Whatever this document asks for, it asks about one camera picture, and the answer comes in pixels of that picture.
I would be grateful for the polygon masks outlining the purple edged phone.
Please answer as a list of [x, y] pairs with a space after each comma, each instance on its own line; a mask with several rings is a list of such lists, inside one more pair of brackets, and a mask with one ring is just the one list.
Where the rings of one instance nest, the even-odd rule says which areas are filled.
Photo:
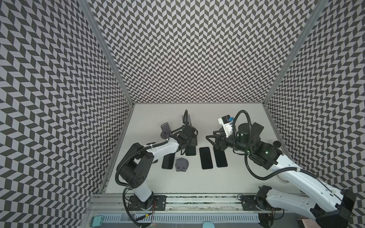
[[[150, 143], [147, 143], [146, 145], [153, 145], [155, 144], [156, 142], [150, 142]], [[157, 160], [154, 160], [152, 164], [155, 164], [158, 162], [158, 159]]]

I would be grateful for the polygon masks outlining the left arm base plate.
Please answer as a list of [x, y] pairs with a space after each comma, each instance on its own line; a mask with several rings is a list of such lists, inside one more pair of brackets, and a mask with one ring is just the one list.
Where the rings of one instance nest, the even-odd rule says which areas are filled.
[[145, 202], [135, 195], [129, 198], [127, 208], [130, 211], [165, 211], [167, 196], [151, 195]]

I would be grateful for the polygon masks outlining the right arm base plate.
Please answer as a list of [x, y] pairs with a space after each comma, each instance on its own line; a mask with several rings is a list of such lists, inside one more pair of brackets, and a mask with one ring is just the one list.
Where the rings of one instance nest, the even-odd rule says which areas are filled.
[[241, 202], [244, 211], [272, 211], [270, 206], [264, 199], [257, 198], [254, 195], [239, 195], [238, 200]]

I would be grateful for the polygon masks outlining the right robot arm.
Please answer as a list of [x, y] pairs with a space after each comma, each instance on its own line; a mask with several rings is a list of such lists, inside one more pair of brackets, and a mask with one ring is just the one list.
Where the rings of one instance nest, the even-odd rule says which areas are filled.
[[263, 185], [255, 196], [259, 210], [280, 208], [311, 219], [322, 228], [348, 227], [356, 201], [352, 191], [324, 183], [293, 162], [279, 146], [263, 142], [260, 134], [264, 127], [252, 123], [247, 111], [240, 110], [235, 117], [227, 115], [218, 121], [221, 128], [206, 136], [215, 149], [232, 148], [244, 156], [245, 166], [254, 178], [266, 181], [279, 176], [305, 194], [292, 195]]

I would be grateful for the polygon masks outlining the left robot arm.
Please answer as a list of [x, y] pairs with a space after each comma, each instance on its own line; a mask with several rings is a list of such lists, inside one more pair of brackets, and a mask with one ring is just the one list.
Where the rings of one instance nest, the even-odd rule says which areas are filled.
[[132, 190], [133, 197], [142, 206], [149, 209], [154, 202], [154, 193], [145, 182], [150, 168], [156, 160], [178, 151], [197, 145], [198, 130], [188, 120], [188, 111], [182, 116], [182, 126], [167, 133], [162, 142], [148, 145], [134, 143], [116, 167], [115, 182]]

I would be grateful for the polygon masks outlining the black phone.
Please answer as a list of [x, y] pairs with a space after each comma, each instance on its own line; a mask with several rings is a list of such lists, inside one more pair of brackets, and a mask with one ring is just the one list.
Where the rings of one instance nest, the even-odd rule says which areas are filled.
[[218, 168], [227, 167], [227, 159], [224, 151], [214, 149], [214, 156], [216, 160], [216, 165]]
[[196, 156], [196, 146], [188, 146], [185, 149], [186, 156]]
[[163, 157], [162, 169], [171, 170], [174, 166], [175, 154], [168, 154]]
[[213, 168], [212, 156], [209, 147], [199, 148], [201, 165], [203, 170], [208, 170]]

